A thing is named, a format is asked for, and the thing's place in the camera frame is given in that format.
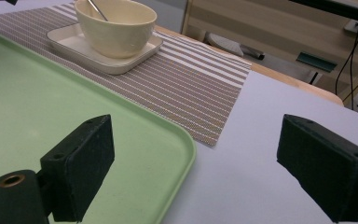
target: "bowl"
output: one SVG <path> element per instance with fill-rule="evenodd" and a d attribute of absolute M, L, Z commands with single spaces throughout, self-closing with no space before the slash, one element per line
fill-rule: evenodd
<path fill-rule="evenodd" d="M 129 58 L 139 53 L 153 33 L 157 13 L 129 0 L 93 0 L 103 17 L 87 0 L 75 1 L 82 32 L 93 49 L 109 58 Z"/>

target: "white plate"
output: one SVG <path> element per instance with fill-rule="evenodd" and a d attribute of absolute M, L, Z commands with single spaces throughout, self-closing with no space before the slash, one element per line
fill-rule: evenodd
<path fill-rule="evenodd" d="M 91 48 L 79 23 L 49 31 L 47 36 L 56 50 L 110 75 L 120 75 L 130 71 L 157 53 L 162 45 L 162 39 L 152 35 L 139 54 L 126 59 L 113 59 L 105 57 Z"/>

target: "spoon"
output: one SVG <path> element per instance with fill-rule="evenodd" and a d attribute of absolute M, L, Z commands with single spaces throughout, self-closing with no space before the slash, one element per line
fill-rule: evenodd
<path fill-rule="evenodd" d="M 107 18 L 103 15 L 103 13 L 101 12 L 101 10 L 97 7 L 97 5 L 95 5 L 94 1 L 89 0 L 89 3 L 92 5 L 92 7 L 94 7 L 94 9 L 103 17 L 103 19 L 105 21 L 107 21 Z"/>

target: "striped placemat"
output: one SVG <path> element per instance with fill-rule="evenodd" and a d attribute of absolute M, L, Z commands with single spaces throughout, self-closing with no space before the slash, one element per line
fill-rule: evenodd
<path fill-rule="evenodd" d="M 98 82 L 215 145 L 250 64 L 185 38 L 155 32 L 160 51 L 124 75 L 109 76 L 57 52 L 46 33 L 76 23 L 73 4 L 0 14 L 0 35 Z"/>

